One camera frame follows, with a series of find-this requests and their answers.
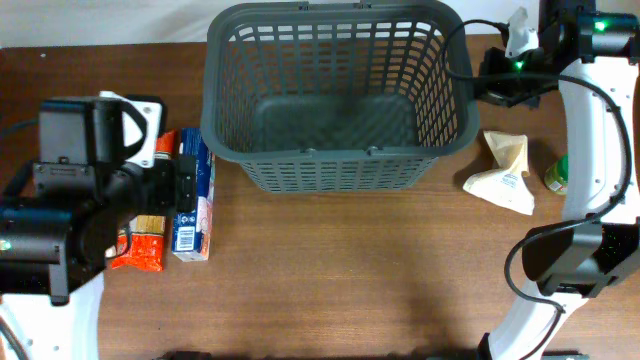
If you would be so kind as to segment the blue pasta box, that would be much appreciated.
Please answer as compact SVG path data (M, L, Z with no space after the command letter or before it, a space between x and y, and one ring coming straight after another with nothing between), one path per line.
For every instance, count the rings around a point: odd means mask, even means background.
M215 155L202 140L198 128L180 132L180 155L196 160L196 207L188 213L177 213L173 221L172 254L182 262L209 259L213 222Z

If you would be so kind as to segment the orange spaghetti package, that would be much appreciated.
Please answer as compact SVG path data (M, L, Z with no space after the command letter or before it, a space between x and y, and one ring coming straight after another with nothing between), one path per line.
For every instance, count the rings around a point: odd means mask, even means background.
M152 177L159 177L161 180L168 178L168 175L162 175L162 171L169 170L176 135L177 132L171 130L156 141ZM161 272L166 222L166 217L162 215L140 215L131 220L118 233L117 255L111 261L111 268L131 266L142 271Z

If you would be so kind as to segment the green lid pesto jar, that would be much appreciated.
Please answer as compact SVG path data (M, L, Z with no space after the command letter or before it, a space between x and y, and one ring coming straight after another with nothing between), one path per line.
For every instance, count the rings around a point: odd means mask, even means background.
M561 157L545 172L544 183L553 193L566 195L569 177L569 159L567 155Z

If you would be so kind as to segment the beige bag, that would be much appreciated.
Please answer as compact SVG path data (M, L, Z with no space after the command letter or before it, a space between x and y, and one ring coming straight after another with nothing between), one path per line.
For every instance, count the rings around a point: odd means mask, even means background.
M494 205L531 216L535 200L524 182L524 177L529 175L527 136L487 130L483 135L497 168L472 175L463 190Z

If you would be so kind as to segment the grey plastic basket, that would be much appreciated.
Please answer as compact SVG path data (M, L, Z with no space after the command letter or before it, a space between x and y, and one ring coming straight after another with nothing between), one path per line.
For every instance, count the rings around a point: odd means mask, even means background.
M207 32L203 140L271 193L409 188L479 129L461 25L440 1L232 6Z

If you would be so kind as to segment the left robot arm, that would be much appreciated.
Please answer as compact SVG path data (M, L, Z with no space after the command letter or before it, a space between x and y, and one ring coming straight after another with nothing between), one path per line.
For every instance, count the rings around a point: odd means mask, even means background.
M108 250L138 216L196 206L193 157L156 157L155 96L63 97L36 120L39 155L1 194L1 345L17 359L95 359Z

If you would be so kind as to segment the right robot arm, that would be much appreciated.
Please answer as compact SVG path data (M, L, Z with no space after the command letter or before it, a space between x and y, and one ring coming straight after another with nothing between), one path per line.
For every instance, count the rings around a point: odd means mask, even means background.
M568 317L639 268L639 185L633 145L639 21L592 1L543 1L536 27L518 9L489 50L486 101L514 106L558 91L568 141L563 219L530 230L514 248L526 275L482 359L540 359Z

